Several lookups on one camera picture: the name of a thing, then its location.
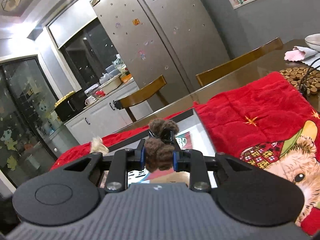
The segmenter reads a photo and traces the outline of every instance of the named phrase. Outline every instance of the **white mug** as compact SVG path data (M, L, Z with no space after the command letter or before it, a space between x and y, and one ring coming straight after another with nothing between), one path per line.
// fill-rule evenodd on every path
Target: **white mug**
M88 105L91 105L93 104L94 102L96 101L96 99L93 97L93 96L89 96L86 100L85 100L85 105L88 106Z

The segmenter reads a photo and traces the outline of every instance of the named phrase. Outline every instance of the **screw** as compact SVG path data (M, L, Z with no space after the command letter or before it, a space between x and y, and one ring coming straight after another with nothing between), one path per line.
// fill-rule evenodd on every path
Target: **screw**
M122 187L122 184L120 182L110 182L107 184L108 190L119 190Z
M207 190L209 188L208 183L200 181L200 182L196 182L193 187L197 190Z

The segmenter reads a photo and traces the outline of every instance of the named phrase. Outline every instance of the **geometric pendant lamp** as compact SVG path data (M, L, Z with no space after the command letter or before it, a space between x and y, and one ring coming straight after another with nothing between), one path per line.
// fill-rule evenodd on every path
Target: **geometric pendant lamp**
M13 11L21 2L21 0L2 0L1 6L4 11Z

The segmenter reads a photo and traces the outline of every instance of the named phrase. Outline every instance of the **wooden chair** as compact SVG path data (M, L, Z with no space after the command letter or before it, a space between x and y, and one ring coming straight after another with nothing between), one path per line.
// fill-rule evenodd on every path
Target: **wooden chair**
M134 92L133 94L127 97L113 101L113 103L117 109L125 109L127 111L127 114L130 116L132 122L135 122L136 118L134 117L129 107L135 106L137 104L142 103L143 101L146 101L147 99L151 98L154 94L156 94L159 97L160 101L162 102L162 104L164 104L164 106L167 106L169 104L168 101L164 98L164 96L160 93L160 89L163 88L166 84L167 82L165 81L164 76L161 75L156 80L152 81L150 84L146 85L140 90Z
M268 43L262 45L261 47L248 52L247 54L244 54L240 57L237 57L233 60L230 60L229 62L222 64L220 66L217 66L213 69L204 71L198 75L196 75L196 78L200 84L201 87L206 86L207 84L210 84L211 82L237 70L238 68L241 68L244 65L247 65L248 63L262 57L263 55L273 51L274 49L277 49L283 45L280 38L276 38L272 41L269 41Z

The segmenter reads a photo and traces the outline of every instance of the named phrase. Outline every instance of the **red blanket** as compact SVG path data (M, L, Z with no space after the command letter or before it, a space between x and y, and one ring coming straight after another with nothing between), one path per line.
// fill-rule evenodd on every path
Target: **red blanket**
M313 235L320 228L320 117L300 93L279 73L271 73L194 107L217 151L266 169L303 190L305 206L296 224ZM108 147L147 128L108 135L103 142ZM52 169L89 150L89 143L68 150Z

